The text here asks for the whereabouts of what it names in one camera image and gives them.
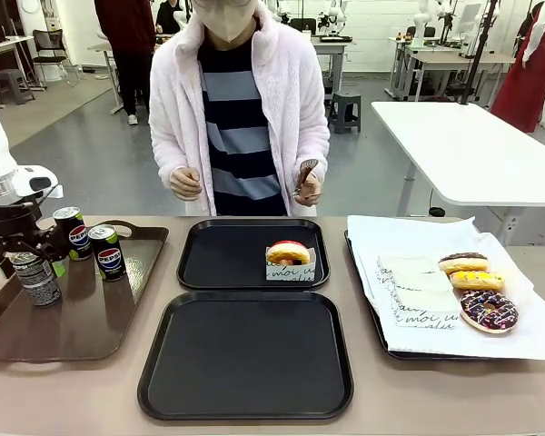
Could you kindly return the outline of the person in pink fleece jacket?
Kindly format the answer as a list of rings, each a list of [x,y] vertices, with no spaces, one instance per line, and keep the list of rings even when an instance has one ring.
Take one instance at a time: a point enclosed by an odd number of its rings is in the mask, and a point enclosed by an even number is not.
[[[311,42],[278,23],[263,0],[230,43],[193,10],[154,53],[149,125],[163,185],[177,168],[200,175],[192,216],[313,216],[293,199],[301,163],[323,184],[330,131]]]

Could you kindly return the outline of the chocolate glazed donut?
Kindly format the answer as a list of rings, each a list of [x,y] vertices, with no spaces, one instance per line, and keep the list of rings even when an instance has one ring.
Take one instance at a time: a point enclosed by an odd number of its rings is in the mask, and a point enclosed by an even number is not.
[[[454,253],[439,260],[439,268],[450,275],[459,271],[487,271],[490,263],[480,253]]]

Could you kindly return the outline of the white paper sheet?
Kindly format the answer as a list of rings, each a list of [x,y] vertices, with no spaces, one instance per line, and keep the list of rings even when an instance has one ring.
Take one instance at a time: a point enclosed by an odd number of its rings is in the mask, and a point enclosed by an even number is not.
[[[379,256],[420,256],[430,258],[437,263],[440,258],[449,254],[481,253],[489,259],[490,269],[505,278],[507,296],[508,272],[500,268],[500,263],[493,256],[489,245],[480,241],[482,235],[486,233],[479,233],[472,220],[430,223],[409,219],[351,215],[347,219],[347,230],[348,238],[353,242],[355,251],[362,257],[362,265],[369,269],[369,273],[375,275],[379,284],[385,289],[383,301],[390,307],[391,291],[388,287],[390,282],[376,273]]]

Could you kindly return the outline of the beige background work table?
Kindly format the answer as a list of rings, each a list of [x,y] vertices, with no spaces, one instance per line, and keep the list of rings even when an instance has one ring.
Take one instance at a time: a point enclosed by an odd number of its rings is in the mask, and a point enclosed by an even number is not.
[[[396,53],[391,67],[390,82],[384,91],[398,101],[419,101],[426,98],[424,89],[424,76],[427,72],[441,73],[441,80],[434,86],[433,96],[442,97],[454,73],[468,72],[474,66],[473,59],[467,59],[460,52],[448,47],[418,47],[412,48],[410,44],[396,41]],[[514,64],[515,58],[511,55],[484,52],[478,66],[474,69],[475,101],[481,99],[482,87],[491,74],[495,75],[495,81],[490,91],[487,106],[490,106],[499,91],[502,78]]]

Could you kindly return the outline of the grey plastic stool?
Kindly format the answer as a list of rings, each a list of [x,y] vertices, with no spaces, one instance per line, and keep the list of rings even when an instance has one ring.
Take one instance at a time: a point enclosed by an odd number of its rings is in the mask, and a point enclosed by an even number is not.
[[[329,124],[336,134],[344,134],[347,130],[362,131],[362,96],[346,92],[335,92],[332,95]]]

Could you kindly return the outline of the yellow glazed sprinkle donut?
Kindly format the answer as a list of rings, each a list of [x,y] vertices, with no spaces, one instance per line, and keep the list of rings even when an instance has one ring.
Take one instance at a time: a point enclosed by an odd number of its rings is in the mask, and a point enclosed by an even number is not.
[[[458,271],[450,275],[450,281],[455,289],[487,290],[499,292],[504,288],[505,279],[495,272]]]

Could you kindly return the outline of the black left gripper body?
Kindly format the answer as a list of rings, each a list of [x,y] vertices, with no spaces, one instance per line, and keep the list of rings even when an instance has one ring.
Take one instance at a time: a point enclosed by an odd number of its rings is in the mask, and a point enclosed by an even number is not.
[[[35,198],[0,204],[0,263],[6,253],[32,253],[43,260],[50,260],[50,233],[36,224],[41,216]]]

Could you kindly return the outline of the black Pepsi can blue logo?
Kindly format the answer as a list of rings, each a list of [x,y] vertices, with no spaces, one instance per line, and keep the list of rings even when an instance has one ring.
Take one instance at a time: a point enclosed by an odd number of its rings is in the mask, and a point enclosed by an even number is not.
[[[87,227],[81,211],[76,206],[68,206],[54,211],[55,223],[63,230],[72,261],[83,261],[93,254]]]
[[[122,279],[126,266],[115,228],[111,224],[99,224],[89,230],[88,237],[101,277],[108,282]]]

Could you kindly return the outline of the brown metal tongs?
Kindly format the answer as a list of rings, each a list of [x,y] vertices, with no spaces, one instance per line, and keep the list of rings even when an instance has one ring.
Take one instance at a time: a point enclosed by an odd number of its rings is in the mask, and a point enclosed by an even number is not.
[[[293,191],[294,196],[297,196],[301,193],[302,187],[304,186],[309,174],[317,166],[318,162],[319,161],[317,159],[308,159],[301,163],[297,183]]]

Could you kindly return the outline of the person left hand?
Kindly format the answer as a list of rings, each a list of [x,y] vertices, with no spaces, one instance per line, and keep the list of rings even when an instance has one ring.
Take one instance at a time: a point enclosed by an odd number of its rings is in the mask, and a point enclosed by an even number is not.
[[[322,183],[314,173],[309,173],[293,196],[295,202],[302,206],[313,207],[322,195]]]

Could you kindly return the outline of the chocolate donut with sprinkles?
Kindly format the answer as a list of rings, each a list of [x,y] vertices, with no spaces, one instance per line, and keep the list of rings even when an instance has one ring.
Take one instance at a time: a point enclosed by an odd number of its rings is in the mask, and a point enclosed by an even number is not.
[[[491,334],[511,331],[519,320],[516,305],[495,291],[467,291],[460,298],[461,316],[475,329]]]

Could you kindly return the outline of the beige face mask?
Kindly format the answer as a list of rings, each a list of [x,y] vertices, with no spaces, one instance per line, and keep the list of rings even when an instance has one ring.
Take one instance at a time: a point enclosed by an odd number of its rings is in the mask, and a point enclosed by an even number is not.
[[[253,19],[256,0],[193,0],[193,10],[217,37],[230,43]]]

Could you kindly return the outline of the small black serving tray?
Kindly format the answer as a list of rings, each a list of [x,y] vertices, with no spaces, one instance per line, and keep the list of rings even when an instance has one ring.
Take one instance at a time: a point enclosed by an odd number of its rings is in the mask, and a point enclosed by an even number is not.
[[[268,246],[292,240],[317,255],[308,282],[268,280]],[[328,281],[331,268],[317,224],[303,218],[212,218],[188,232],[176,270],[180,284],[193,291],[312,291]]]

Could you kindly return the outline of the large black serving tray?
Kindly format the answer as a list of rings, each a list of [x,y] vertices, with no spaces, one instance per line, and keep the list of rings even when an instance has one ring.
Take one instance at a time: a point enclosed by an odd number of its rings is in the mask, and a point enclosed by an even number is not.
[[[315,292],[192,292],[163,311],[137,388],[158,421],[318,421],[349,406],[339,311]]]

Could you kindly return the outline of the black Pepsi can silver text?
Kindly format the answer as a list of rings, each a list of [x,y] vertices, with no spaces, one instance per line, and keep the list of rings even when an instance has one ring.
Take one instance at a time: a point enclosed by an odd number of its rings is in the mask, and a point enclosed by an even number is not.
[[[55,271],[47,260],[33,253],[16,253],[11,257],[11,263],[34,306],[45,307],[60,299]]]

